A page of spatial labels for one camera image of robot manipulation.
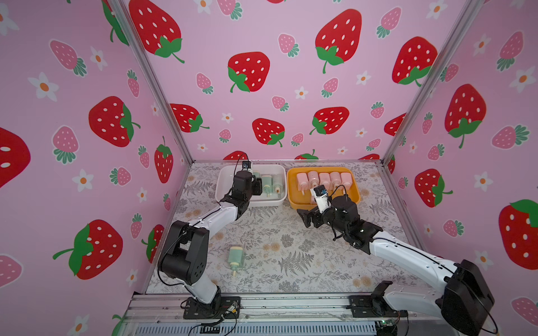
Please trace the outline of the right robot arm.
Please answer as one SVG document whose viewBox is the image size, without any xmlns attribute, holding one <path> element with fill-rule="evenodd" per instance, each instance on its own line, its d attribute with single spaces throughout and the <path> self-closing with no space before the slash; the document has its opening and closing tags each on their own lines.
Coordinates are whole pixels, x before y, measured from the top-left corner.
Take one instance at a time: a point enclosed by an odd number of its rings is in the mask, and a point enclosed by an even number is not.
<svg viewBox="0 0 538 336">
<path fill-rule="evenodd" d="M 382 281 L 366 303 L 361 315 L 388 316 L 404 311 L 442 318 L 464 335 L 479 335 L 490 319 L 495 299 L 479 268 L 468 260 L 456 263 L 411 246 L 380 226 L 360 217 L 356 204 L 347 196 L 317 196 L 317 206 L 297 211 L 307 228 L 328 225 L 335 239 L 368 255 L 385 259 L 428 284 L 418 288 Z"/>
</svg>

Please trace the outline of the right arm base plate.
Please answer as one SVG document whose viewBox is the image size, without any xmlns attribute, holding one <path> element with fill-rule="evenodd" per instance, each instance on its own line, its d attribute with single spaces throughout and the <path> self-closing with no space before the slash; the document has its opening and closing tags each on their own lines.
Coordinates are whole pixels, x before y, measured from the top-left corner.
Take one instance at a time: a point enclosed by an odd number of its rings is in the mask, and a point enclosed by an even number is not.
<svg viewBox="0 0 538 336">
<path fill-rule="evenodd" d="M 371 295 L 351 295 L 347 308 L 354 318 L 402 318 L 408 317 L 406 310 L 392 309 L 382 298 L 373 298 Z"/>
</svg>

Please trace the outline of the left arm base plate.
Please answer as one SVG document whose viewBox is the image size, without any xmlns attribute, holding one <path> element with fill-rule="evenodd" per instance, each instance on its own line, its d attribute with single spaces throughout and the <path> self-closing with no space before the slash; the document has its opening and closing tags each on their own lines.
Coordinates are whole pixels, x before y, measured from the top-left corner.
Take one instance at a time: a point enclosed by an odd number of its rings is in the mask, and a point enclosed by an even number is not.
<svg viewBox="0 0 538 336">
<path fill-rule="evenodd" d="M 203 304 L 195 298 L 187 298 L 180 308 L 183 309 L 183 318 L 186 320 L 235 319 L 240 313 L 241 297 L 221 297 L 212 304 Z"/>
</svg>

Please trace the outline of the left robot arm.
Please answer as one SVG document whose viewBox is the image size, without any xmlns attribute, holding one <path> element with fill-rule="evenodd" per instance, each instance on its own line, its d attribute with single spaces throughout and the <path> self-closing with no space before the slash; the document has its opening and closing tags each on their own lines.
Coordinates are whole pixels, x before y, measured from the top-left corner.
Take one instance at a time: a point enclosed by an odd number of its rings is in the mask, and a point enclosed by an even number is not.
<svg viewBox="0 0 538 336">
<path fill-rule="evenodd" d="M 221 305 L 220 288 L 205 274 L 210 238 L 237 221 L 254 195 L 261 194 L 261 179 L 249 170 L 235 173 L 231 189 L 219 206 L 192 222 L 175 221 L 157 262 L 158 275 L 178 279 L 201 305 Z"/>
</svg>

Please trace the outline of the white plastic storage tray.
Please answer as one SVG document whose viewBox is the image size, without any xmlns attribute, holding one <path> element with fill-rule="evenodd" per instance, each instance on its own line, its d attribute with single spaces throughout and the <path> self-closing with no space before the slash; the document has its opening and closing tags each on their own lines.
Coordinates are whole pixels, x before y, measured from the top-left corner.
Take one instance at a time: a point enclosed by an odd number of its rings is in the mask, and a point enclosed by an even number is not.
<svg viewBox="0 0 538 336">
<path fill-rule="evenodd" d="M 225 166 L 219 172 L 217 179 L 217 187 L 215 191 L 215 200 L 220 201 L 226 193 L 231 189 L 233 184 L 233 173 L 235 165 Z M 284 190 L 282 197 L 278 198 L 274 194 L 267 197 L 262 190 L 260 196 L 253 195 L 250 200 L 250 207 L 277 207 L 283 204 L 284 199 L 287 197 L 287 183 L 285 181 L 285 169 L 281 165 L 254 165 L 254 172 L 259 172 L 261 177 L 263 175 L 275 175 L 282 174 L 284 176 Z"/>
</svg>

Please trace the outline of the yellow plastic storage tray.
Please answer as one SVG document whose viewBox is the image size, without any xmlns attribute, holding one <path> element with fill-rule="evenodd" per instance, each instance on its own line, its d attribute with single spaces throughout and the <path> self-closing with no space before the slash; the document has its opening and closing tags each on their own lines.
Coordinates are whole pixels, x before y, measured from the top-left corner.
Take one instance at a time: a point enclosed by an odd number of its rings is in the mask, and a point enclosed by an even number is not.
<svg viewBox="0 0 538 336">
<path fill-rule="evenodd" d="M 353 173 L 349 169 L 344 167 L 296 167 L 291 168 L 287 172 L 288 200 L 293 209 L 311 210 L 316 205 L 315 203 L 311 202 L 312 195 L 310 191 L 305 191 L 305 195 L 303 195 L 303 193 L 298 189 L 299 184 L 297 175 L 300 173 L 307 174 L 311 171 L 328 174 L 338 172 L 340 174 L 350 175 L 351 182 L 344 182 L 345 191 L 354 203 L 361 202 L 361 195 L 357 187 L 357 183 L 355 181 Z"/>
</svg>

